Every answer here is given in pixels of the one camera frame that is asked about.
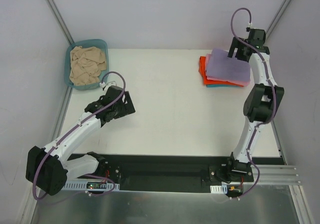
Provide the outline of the purple t-shirt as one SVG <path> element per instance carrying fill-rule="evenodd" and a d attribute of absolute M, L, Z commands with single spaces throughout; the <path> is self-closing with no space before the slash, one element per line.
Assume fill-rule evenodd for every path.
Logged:
<path fill-rule="evenodd" d="M 205 65 L 205 74 L 208 78 L 225 81 L 248 83 L 251 80 L 251 68 L 248 62 L 228 57 L 228 52 L 214 48 Z"/>

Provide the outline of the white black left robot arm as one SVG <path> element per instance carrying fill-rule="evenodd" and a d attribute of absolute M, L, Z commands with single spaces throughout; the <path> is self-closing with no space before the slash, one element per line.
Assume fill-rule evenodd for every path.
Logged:
<path fill-rule="evenodd" d="M 106 93 L 87 105 L 75 125 L 44 147 L 32 147 L 27 155 L 25 178 L 46 194 L 57 194 L 67 181 L 81 176 L 107 179 L 106 159 L 90 151 L 70 160 L 73 152 L 106 123 L 135 113 L 130 93 L 111 85 Z"/>

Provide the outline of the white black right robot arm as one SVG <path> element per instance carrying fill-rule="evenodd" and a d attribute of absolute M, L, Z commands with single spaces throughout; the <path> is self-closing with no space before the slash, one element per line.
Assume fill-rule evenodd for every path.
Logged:
<path fill-rule="evenodd" d="M 252 172 L 252 152 L 262 129 L 274 119 L 285 93 L 271 71 L 270 50 L 264 45 L 266 32 L 250 27 L 246 31 L 247 38 L 233 37 L 228 52 L 228 57 L 249 63 L 254 80 L 243 106 L 245 123 L 240 140 L 222 171 L 228 183 L 253 180 L 249 175 Z"/>

